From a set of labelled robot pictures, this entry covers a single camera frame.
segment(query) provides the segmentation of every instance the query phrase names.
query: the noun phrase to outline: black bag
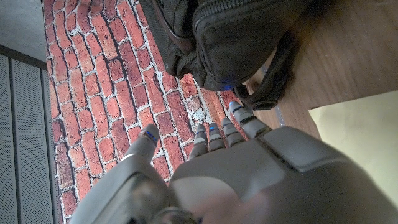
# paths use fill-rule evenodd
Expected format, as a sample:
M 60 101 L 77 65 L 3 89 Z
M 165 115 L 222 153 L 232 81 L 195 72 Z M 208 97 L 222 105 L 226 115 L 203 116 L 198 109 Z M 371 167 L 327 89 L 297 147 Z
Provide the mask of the black bag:
M 287 32 L 311 0 L 140 0 L 166 71 L 191 73 L 207 90 L 234 89 L 254 110 L 277 104 L 296 41 Z M 259 88 L 249 95 L 251 78 L 272 51 Z

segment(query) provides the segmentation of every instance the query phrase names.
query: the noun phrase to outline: robotic hand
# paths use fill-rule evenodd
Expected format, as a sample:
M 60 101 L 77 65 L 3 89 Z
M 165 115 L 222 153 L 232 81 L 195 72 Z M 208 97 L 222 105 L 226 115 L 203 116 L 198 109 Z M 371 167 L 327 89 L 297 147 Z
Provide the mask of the robotic hand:
M 71 223 L 397 223 L 398 211 L 367 174 L 335 149 L 290 127 L 271 130 L 229 104 L 226 144 L 199 125 L 189 161 L 169 186 L 150 165 L 154 125 L 86 195 Z

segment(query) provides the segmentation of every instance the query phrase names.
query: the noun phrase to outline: wooden surface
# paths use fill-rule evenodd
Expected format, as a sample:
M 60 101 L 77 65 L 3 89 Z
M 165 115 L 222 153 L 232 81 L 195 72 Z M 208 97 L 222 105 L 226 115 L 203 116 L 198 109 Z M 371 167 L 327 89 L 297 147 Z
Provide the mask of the wooden surface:
M 302 44 L 278 106 L 285 125 L 319 138 L 309 109 L 398 90 L 398 1 L 318 1 L 310 9 L 295 26 Z M 275 111 L 256 114 L 278 124 Z

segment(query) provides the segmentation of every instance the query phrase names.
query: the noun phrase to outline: brick wall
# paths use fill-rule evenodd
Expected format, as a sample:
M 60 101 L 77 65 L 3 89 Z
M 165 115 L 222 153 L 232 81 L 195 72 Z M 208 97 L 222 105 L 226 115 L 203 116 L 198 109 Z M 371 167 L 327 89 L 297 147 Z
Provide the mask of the brick wall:
M 62 222 L 153 123 L 152 164 L 166 182 L 187 160 L 193 130 L 229 116 L 230 91 L 167 74 L 138 1 L 44 0 L 56 178 Z

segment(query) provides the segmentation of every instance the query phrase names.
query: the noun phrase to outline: red brick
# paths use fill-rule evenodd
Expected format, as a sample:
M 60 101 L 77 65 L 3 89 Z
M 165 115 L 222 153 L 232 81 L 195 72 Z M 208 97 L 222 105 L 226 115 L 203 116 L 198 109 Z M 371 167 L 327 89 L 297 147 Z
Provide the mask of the red brick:
M 100 178 L 93 178 L 93 187 L 100 181 Z
M 232 90 L 227 90 L 227 91 L 221 91 L 220 92 L 221 95 L 221 99 L 223 100 L 223 103 L 225 105 L 225 109 L 229 110 L 229 103 L 231 101 L 237 101 L 237 102 L 241 102 L 236 96 L 235 94 L 232 92 Z
M 89 74 L 85 77 L 86 94 L 92 96 L 100 92 L 95 73 Z
M 101 46 L 98 43 L 93 33 L 90 33 L 86 37 L 87 45 L 90 49 L 90 52 L 93 56 L 98 55 L 102 52 Z
M 57 146 L 56 161 L 60 188 L 63 189 L 73 185 L 72 170 L 67 155 L 67 147 L 64 143 Z
M 47 43 L 52 43 L 54 42 L 55 39 L 55 31 L 54 31 L 54 25 L 49 25 L 46 29 L 45 29 L 45 36 L 47 38 Z
M 118 59 L 112 60 L 108 63 L 109 73 L 111 74 L 111 78 L 113 81 L 116 81 L 120 78 L 123 78 L 123 71 L 120 61 Z
M 118 150 L 119 157 L 122 158 L 130 146 L 126 130 L 123 126 L 123 119 L 115 121 L 112 124 L 111 133 L 116 149 Z
M 169 160 L 172 165 L 173 171 L 184 162 L 184 156 L 181 153 L 180 145 L 176 136 L 167 137 L 163 140 L 165 149 L 169 154 Z
M 164 68 L 162 56 L 160 55 L 159 49 L 156 46 L 154 36 L 152 35 L 152 32 L 150 31 L 149 28 L 147 28 L 145 30 L 145 33 L 147 35 L 147 40 L 148 40 L 148 44 L 150 47 L 150 51 L 152 52 L 152 55 L 154 56 L 154 59 L 155 59 L 156 65 L 157 65 L 157 69 L 160 72 L 163 72 L 165 70 L 165 68 Z
M 50 53 L 53 55 L 53 74 L 55 76 L 55 82 L 63 81 L 68 78 L 67 65 L 63 61 L 63 54 L 57 43 L 53 43 L 49 46 Z
M 77 52 L 79 55 L 79 62 L 81 68 L 83 69 L 83 73 L 88 73 L 92 69 L 94 69 L 93 61 L 91 60 L 90 53 L 85 45 L 83 37 L 80 34 L 71 36 L 75 47 L 77 48 Z
M 150 108 L 145 108 L 140 111 L 139 119 L 141 120 L 142 128 L 145 128 L 148 124 L 155 124 L 154 117 L 150 112 Z
M 108 97 L 110 94 L 113 93 L 113 87 L 111 84 L 111 77 L 109 76 L 108 69 L 106 68 L 103 55 L 100 55 L 95 59 L 95 66 L 97 69 L 99 85 L 104 92 L 105 97 Z
M 79 199 L 80 201 L 82 201 L 88 191 L 91 189 L 90 176 L 88 175 L 87 169 L 81 169 L 76 171 L 76 187 L 79 194 Z
M 163 179 L 170 177 L 169 167 L 166 163 L 166 157 L 160 156 L 152 160 L 155 170 L 160 174 Z
M 132 95 L 134 96 L 136 107 L 139 108 L 148 103 L 147 93 L 145 91 L 145 86 L 138 85 L 132 89 Z
M 172 116 L 180 134 L 182 141 L 188 141 L 193 138 L 191 125 L 188 119 L 187 111 L 182 103 L 180 92 L 175 91 L 167 95 L 167 101 L 172 112 Z
M 72 12 L 77 6 L 78 0 L 67 0 L 67 5 L 65 6 L 65 13 L 69 14 Z
M 106 172 L 109 172 L 114 166 L 116 166 L 116 161 L 112 161 L 105 165 Z
M 76 28 L 76 13 L 71 13 L 67 17 L 67 31 L 71 32 L 74 28 Z
M 184 146 L 185 155 L 187 155 L 187 157 L 189 157 L 189 155 L 191 154 L 192 149 L 193 149 L 193 143 Z
M 75 69 L 70 73 L 70 85 L 72 87 L 72 100 L 77 108 L 87 105 L 85 89 L 83 87 L 83 77 L 80 69 Z
M 65 134 L 63 133 L 62 121 L 54 121 L 52 123 L 52 131 L 54 133 L 54 142 L 57 142 L 65 137 Z
M 109 27 L 111 28 L 116 42 L 120 42 L 127 38 L 126 31 L 124 30 L 122 21 L 119 18 L 116 18 L 114 21 L 110 22 Z
M 141 21 L 142 26 L 143 27 L 148 26 L 148 22 L 144 15 L 144 11 L 141 8 L 141 4 L 136 4 L 136 9 L 137 9 L 137 13 L 138 13 L 138 18 Z
M 104 4 L 103 0 L 93 0 L 91 2 L 89 15 L 90 16 L 95 16 L 98 13 L 100 13 L 103 10 L 103 8 L 104 8 L 103 4 Z
M 72 146 L 80 141 L 79 125 L 75 113 L 73 112 L 72 103 L 65 103 L 61 106 L 63 125 L 67 133 L 69 145 Z
M 166 107 L 163 101 L 163 93 L 160 89 L 155 70 L 151 68 L 148 71 L 144 71 L 144 78 L 147 83 L 149 100 L 152 102 L 152 110 L 154 113 L 165 111 Z
M 175 81 L 174 76 L 169 75 L 166 71 L 163 72 L 162 78 L 164 91 L 168 92 L 169 90 L 173 90 L 177 87 L 177 82 Z
M 138 138 L 138 134 L 141 132 L 141 128 L 139 126 L 130 128 L 128 133 L 129 133 L 129 137 L 130 137 L 130 142 L 131 144 L 137 140 Z
M 65 52 L 65 60 L 67 61 L 69 70 L 72 70 L 73 68 L 76 68 L 78 66 L 74 49 L 70 49 L 67 52 Z
M 58 99 L 60 103 L 70 100 L 70 91 L 68 82 L 57 85 Z
M 79 168 L 86 165 L 85 157 L 83 155 L 83 150 L 80 146 L 75 146 L 69 149 L 69 156 L 72 159 L 72 164 L 74 168 Z
M 52 9 L 54 12 L 57 12 L 61 10 L 63 7 L 65 7 L 65 0 L 56 0 L 54 2 L 54 5 L 52 6 Z
M 49 78 L 50 85 L 50 101 L 51 101 L 51 117 L 52 119 L 56 118 L 60 114 L 60 110 L 58 108 L 58 100 L 57 95 L 55 94 L 54 82 L 51 78 Z
M 118 93 L 117 98 L 121 112 L 127 125 L 132 125 L 136 122 L 136 109 L 132 104 L 129 87 L 126 81 L 121 81 L 115 84 L 115 89 Z
M 138 63 L 141 68 L 146 68 L 150 65 L 150 56 L 146 47 L 138 49 L 137 51 Z
M 114 159 L 112 139 L 106 138 L 100 141 L 98 147 L 104 161 L 110 161 L 111 159 Z
M 62 202 L 63 202 L 63 215 L 66 217 L 73 214 L 77 207 L 77 199 L 75 197 L 74 190 L 68 190 L 62 193 Z
M 197 87 L 195 86 L 195 82 L 193 81 L 191 74 L 186 74 L 180 80 L 182 93 L 185 98 L 188 98 L 192 95 L 198 94 Z
M 106 0 L 104 5 L 105 18 L 112 19 L 116 15 L 116 0 Z
M 120 117 L 120 109 L 115 97 L 110 98 L 106 102 L 106 108 L 108 109 L 108 113 L 112 119 Z
M 106 117 L 104 104 L 100 96 L 94 96 L 90 99 L 91 109 L 97 124 L 97 138 L 102 138 L 108 134 L 108 118 Z
M 159 124 L 159 131 L 162 135 L 171 134 L 174 132 L 172 119 L 169 112 L 164 112 L 156 116 Z
M 190 100 L 187 101 L 187 109 L 190 112 L 195 112 L 201 107 L 200 99 L 198 96 L 193 96 Z
M 225 118 L 224 108 L 215 91 L 201 89 L 207 108 L 209 109 L 211 120 L 221 126 L 221 120 Z
M 100 157 L 94 141 L 94 131 L 89 131 L 83 136 L 83 150 L 86 154 L 91 174 L 98 175 L 102 173 Z
M 59 45 L 62 49 L 72 46 L 65 30 L 65 15 L 62 11 L 55 15 L 55 27 L 57 28 L 57 37 Z
M 130 86 L 134 87 L 137 84 L 142 83 L 141 74 L 138 69 L 136 62 L 136 56 L 132 52 L 130 42 L 125 42 L 119 46 L 119 51 L 123 61 L 124 69 L 126 69 L 127 79 L 129 80 Z
M 91 113 L 88 109 L 84 109 L 78 114 L 80 127 L 83 129 L 89 129 L 94 126 Z
M 136 21 L 136 17 L 132 12 L 129 3 L 120 3 L 118 5 L 118 10 L 120 12 L 121 19 L 131 36 L 133 46 L 135 48 L 141 47 L 144 44 L 144 38 L 142 37 L 141 28 Z
M 54 20 L 54 17 L 52 14 L 53 3 L 54 3 L 54 0 L 44 0 L 43 1 L 44 21 L 45 21 L 46 25 L 49 25 Z
M 106 26 L 105 21 L 101 17 L 101 15 L 92 17 L 91 23 L 97 31 L 98 39 L 102 46 L 102 49 L 104 50 L 105 57 L 108 60 L 111 60 L 112 58 L 118 56 L 118 54 L 116 53 L 114 42 L 112 40 L 112 36 L 109 33 L 109 29 Z
M 80 0 L 80 3 L 77 7 L 77 23 L 79 24 L 79 27 L 83 33 L 88 33 L 91 30 L 88 18 L 90 3 L 90 0 Z

